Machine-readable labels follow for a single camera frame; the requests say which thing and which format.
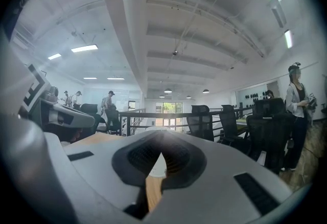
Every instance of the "wooden floor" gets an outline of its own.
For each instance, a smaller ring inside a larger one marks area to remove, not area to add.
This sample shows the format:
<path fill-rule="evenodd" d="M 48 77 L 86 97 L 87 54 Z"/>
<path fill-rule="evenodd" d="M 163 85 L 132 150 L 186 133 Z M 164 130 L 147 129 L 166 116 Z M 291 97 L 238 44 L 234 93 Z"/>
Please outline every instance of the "wooden floor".
<path fill-rule="evenodd" d="M 318 160 L 326 151 L 327 122 L 315 122 L 309 127 L 306 141 L 295 171 L 285 171 L 279 174 L 292 191 L 312 183 L 318 169 Z"/>

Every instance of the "man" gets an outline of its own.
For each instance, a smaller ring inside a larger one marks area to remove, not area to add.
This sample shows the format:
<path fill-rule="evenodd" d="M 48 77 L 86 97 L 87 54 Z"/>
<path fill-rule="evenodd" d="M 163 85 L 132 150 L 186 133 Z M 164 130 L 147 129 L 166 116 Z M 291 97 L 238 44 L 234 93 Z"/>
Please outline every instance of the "man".
<path fill-rule="evenodd" d="M 71 95 L 68 99 L 68 107 L 73 107 L 75 109 L 78 109 L 81 105 L 78 101 L 78 97 L 82 95 L 80 91 L 77 91 L 74 95 Z"/>
<path fill-rule="evenodd" d="M 61 98 L 61 100 L 62 100 L 63 102 L 65 102 L 64 106 L 67 106 L 68 98 L 69 98 L 69 96 L 68 96 L 68 91 L 65 91 L 64 94 L 65 94 L 65 97 L 64 97 L 64 98 Z"/>
<path fill-rule="evenodd" d="M 110 106 L 112 106 L 112 100 L 111 100 L 111 97 L 114 96 L 114 92 L 113 91 L 109 91 L 108 92 L 108 96 L 106 97 L 105 99 L 105 108 L 106 109 L 110 109 Z"/>
<path fill-rule="evenodd" d="M 268 99 L 273 99 L 274 98 L 274 93 L 269 89 L 266 92 L 266 96 L 268 95 Z"/>

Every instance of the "mesh chair back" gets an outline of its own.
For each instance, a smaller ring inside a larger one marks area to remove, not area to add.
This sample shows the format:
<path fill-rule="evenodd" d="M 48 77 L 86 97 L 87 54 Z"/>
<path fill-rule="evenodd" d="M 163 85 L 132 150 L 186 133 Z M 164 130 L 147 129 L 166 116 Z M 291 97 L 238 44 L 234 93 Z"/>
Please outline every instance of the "mesh chair back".
<path fill-rule="evenodd" d="M 107 118 L 108 118 L 108 127 L 110 130 L 119 130 L 120 123 L 119 123 L 119 111 L 118 110 L 109 110 L 105 109 Z"/>
<path fill-rule="evenodd" d="M 190 132 L 192 136 L 214 141 L 214 132 L 213 132 L 213 118 L 209 114 L 209 108 L 206 105 L 192 105 L 192 113 L 199 114 L 196 117 L 187 117 Z M 200 123 L 200 117 L 202 117 L 202 127 L 200 125 L 193 125 Z"/>
<path fill-rule="evenodd" d="M 270 117 L 285 113 L 285 104 L 281 98 L 257 100 L 254 103 L 253 115 Z"/>
<path fill-rule="evenodd" d="M 80 111 L 93 115 L 98 112 L 98 105 L 97 104 L 82 104 Z"/>
<path fill-rule="evenodd" d="M 219 114 L 221 125 L 224 129 L 224 136 L 227 138 L 234 138 L 238 135 L 236 124 L 236 115 L 234 107 L 231 105 L 222 105 L 223 111 Z"/>
<path fill-rule="evenodd" d="M 292 130 L 291 114 L 274 115 L 267 119 L 262 115 L 246 118 L 251 137 L 250 157 L 257 160 L 261 151 L 267 152 L 265 167 L 278 173 L 283 167 L 284 149 Z"/>

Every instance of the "person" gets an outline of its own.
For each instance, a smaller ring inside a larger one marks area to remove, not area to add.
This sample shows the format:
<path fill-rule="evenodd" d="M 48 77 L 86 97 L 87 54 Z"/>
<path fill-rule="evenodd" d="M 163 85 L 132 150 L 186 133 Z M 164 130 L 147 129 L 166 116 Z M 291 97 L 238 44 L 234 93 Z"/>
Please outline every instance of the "person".
<path fill-rule="evenodd" d="M 268 95 L 268 99 L 273 99 L 274 98 L 274 93 L 269 89 L 266 92 L 266 96 Z"/>
<path fill-rule="evenodd" d="M 61 100 L 62 100 L 63 102 L 65 102 L 64 106 L 67 106 L 68 98 L 69 98 L 69 96 L 68 96 L 68 91 L 65 91 L 64 94 L 65 94 L 65 97 L 64 97 L 64 98 L 61 98 Z"/>
<path fill-rule="evenodd" d="M 287 89 L 285 103 L 286 109 L 294 116 L 292 129 L 294 147 L 288 151 L 285 167 L 282 170 L 289 168 L 293 171 L 296 169 L 305 143 L 310 113 L 306 108 L 308 106 L 308 93 L 304 85 L 299 82 L 301 77 L 299 66 L 292 65 L 288 71 L 291 83 Z"/>
<path fill-rule="evenodd" d="M 105 108 L 106 109 L 110 109 L 111 108 L 111 106 L 112 106 L 112 100 L 111 100 L 111 97 L 112 96 L 114 96 L 115 94 L 114 94 L 114 92 L 113 91 L 109 91 L 108 92 L 108 96 L 106 97 L 106 99 L 105 99 Z"/>
<path fill-rule="evenodd" d="M 71 95 L 68 99 L 68 107 L 73 107 L 78 109 L 81 103 L 78 101 L 78 97 L 82 95 L 80 91 L 77 91 L 75 94 Z"/>

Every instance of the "gray shirt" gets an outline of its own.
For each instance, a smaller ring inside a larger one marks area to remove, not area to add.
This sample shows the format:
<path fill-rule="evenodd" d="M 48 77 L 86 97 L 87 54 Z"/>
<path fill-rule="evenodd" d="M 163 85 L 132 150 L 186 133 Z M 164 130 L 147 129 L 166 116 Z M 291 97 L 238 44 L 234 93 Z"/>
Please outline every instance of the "gray shirt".
<path fill-rule="evenodd" d="M 112 105 L 111 97 L 110 96 L 107 96 L 106 97 L 106 100 L 105 100 L 105 106 L 106 106 L 106 108 L 108 108 L 111 105 Z"/>

